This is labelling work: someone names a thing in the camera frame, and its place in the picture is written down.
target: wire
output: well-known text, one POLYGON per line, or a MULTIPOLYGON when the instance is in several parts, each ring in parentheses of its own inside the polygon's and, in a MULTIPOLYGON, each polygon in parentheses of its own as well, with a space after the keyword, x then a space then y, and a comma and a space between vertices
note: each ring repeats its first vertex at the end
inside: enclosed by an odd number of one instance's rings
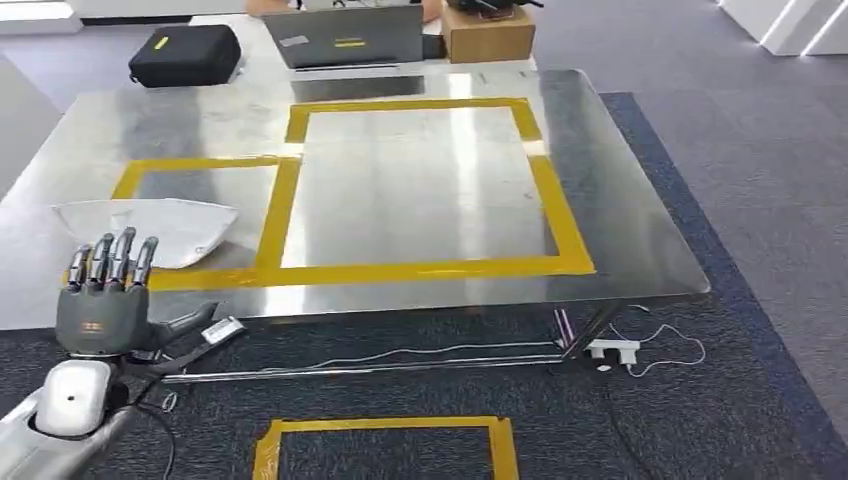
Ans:
POLYGON ((133 400, 130 403, 130 405, 138 405, 141 402, 143 402, 144 399, 147 398, 147 396, 150 394, 150 392, 153 391, 153 389, 156 387, 156 385, 159 384, 160 380, 161 380, 161 377, 157 377, 157 378, 154 378, 153 380, 151 380, 150 382, 148 382, 148 384, 145 385, 144 388, 141 389, 141 392, 139 392, 138 395, 136 395, 135 400, 133 400))
POLYGON ((159 424, 159 426, 162 427, 165 433, 168 434, 168 441, 170 442, 170 452, 168 453, 168 464, 165 466, 165 471, 162 473, 162 480, 168 480, 168 478, 171 476, 171 472, 174 470, 174 462, 177 458, 177 438, 174 436, 174 431, 171 429, 171 426, 168 425, 168 422, 166 422, 158 413, 142 406, 136 406, 136 408, 138 408, 140 412, 152 418, 156 423, 159 424))
POLYGON ((361 357, 361 358, 334 358, 332 360, 327 360, 326 362, 316 363, 315 365, 311 365, 304 368, 321 368, 326 367, 327 365, 332 365, 334 363, 361 363, 367 362, 370 360, 377 360, 378 358, 385 358, 392 355, 396 355, 398 353, 412 353, 416 355, 432 355, 436 353, 445 353, 451 352, 454 350, 464 350, 471 348, 514 348, 514 347, 542 347, 542 346, 557 346, 554 342, 518 342, 518 343, 489 343, 489 344, 464 344, 464 345, 453 345, 446 348, 438 348, 435 350, 417 350, 412 348, 398 348, 397 350, 389 350, 388 352, 378 353, 377 355, 372 355, 370 357, 361 357))
POLYGON ((648 465, 642 460, 642 457, 636 453, 636 450, 633 449, 633 445, 630 443, 630 439, 627 438, 627 435, 624 434, 624 431, 621 429, 621 425, 618 424, 618 416, 615 414, 615 406, 612 403, 612 395, 609 390, 609 380, 605 380, 601 384, 601 392, 604 400, 604 406, 606 406, 607 416, 609 416, 610 424, 612 425, 612 429, 615 431, 616 436, 618 436, 618 441, 624 446, 624 449, 627 451, 627 454, 630 456, 630 459, 642 470, 642 473, 645 474, 646 477, 653 480, 654 474, 651 472, 651 469, 648 465))
POLYGON ((622 340, 635 341, 635 342, 639 342, 639 343, 650 342, 651 340, 657 338, 657 336, 659 336, 659 334, 662 333, 662 331, 665 330, 666 328, 673 331, 674 333, 676 333, 680 338, 682 338, 684 340, 688 340, 690 342, 695 342, 696 344, 698 344, 698 348, 701 349, 700 358, 698 358, 697 360, 695 360, 693 362, 684 362, 684 361, 680 361, 680 360, 660 360, 658 362, 651 363, 650 365, 645 367, 645 369, 642 370, 641 373, 633 373, 633 365, 628 365, 627 366, 627 373, 629 373, 631 377, 642 378, 645 375, 647 375, 648 370, 650 370, 651 368, 653 368, 656 365, 687 365, 687 366, 692 366, 692 365, 698 365, 699 363, 702 363, 704 360, 707 359, 707 349, 704 348, 704 344, 700 340, 698 340, 697 338, 687 337, 686 335, 683 335, 682 333, 680 333, 680 330, 672 327, 671 325, 669 325, 667 323, 660 325, 660 328, 658 328, 657 331, 654 332, 653 335, 651 335, 650 337, 648 337, 644 340, 630 340, 629 338, 627 338, 624 335, 622 335, 621 333, 619 333, 619 331, 616 330, 614 324, 610 323, 610 330, 612 330, 613 333, 618 335, 619 338, 621 338, 622 340))

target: black device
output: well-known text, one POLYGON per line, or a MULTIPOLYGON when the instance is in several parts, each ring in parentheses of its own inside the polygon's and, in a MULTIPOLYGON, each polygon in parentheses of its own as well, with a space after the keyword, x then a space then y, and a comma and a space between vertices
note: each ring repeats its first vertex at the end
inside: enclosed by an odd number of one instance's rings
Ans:
POLYGON ((460 12, 473 14, 495 14, 509 10, 513 5, 534 5, 543 8, 544 4, 537 0, 448 0, 448 5, 460 12))
POLYGON ((236 34, 226 25, 156 29, 130 60, 130 78, 145 87, 227 83, 241 59, 236 34))

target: light strip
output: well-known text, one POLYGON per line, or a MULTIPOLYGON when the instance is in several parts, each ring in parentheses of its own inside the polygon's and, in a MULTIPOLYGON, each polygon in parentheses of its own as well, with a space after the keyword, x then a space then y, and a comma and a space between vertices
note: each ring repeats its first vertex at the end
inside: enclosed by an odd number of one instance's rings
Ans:
POLYGON ((824 22, 824 26, 821 28, 821 30, 819 30, 818 33, 813 36, 813 39, 810 40, 810 43, 804 48, 803 51, 801 51, 802 57, 810 53, 810 51, 816 47, 816 44, 819 43, 819 40, 824 37, 824 34, 827 33, 830 27, 833 26, 834 22, 839 19, 839 16, 842 15, 842 12, 844 12, 846 8, 848 8, 848 0, 843 0, 842 4, 839 5, 839 8, 837 8, 836 11, 833 12, 833 15, 831 15, 830 18, 828 18, 827 21, 824 22))
POLYGON ((783 19, 786 18, 786 15, 789 14, 789 11, 792 10, 792 7, 797 1, 798 0, 789 0, 788 2, 786 2, 786 6, 783 7, 783 10, 780 12, 780 15, 777 16, 774 22, 772 22, 769 29, 766 31, 766 34, 763 35, 763 38, 760 40, 760 45, 764 45, 768 41, 771 34, 774 33, 775 30, 777 30, 777 27, 781 24, 781 22, 783 22, 783 19))
POLYGON ((0 21, 55 20, 71 18, 74 10, 67 3, 5 3, 0 0, 0 21))

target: black case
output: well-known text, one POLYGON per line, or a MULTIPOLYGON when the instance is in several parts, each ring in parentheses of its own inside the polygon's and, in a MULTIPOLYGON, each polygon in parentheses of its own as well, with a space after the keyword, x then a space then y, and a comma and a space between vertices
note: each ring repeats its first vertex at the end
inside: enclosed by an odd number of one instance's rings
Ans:
POLYGON ((226 25, 162 27, 130 60, 130 78, 148 88, 227 83, 241 46, 226 25))

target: gray floor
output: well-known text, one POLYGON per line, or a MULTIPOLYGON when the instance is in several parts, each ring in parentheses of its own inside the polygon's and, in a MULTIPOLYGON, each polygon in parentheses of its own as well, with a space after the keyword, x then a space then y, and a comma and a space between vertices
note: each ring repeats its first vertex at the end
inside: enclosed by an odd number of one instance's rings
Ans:
MULTIPOLYGON (((549 0, 535 55, 632 91, 848 438, 848 58, 774 58, 711 0, 549 0)), ((154 27, 0 38, 65 109, 129 85, 154 27)))

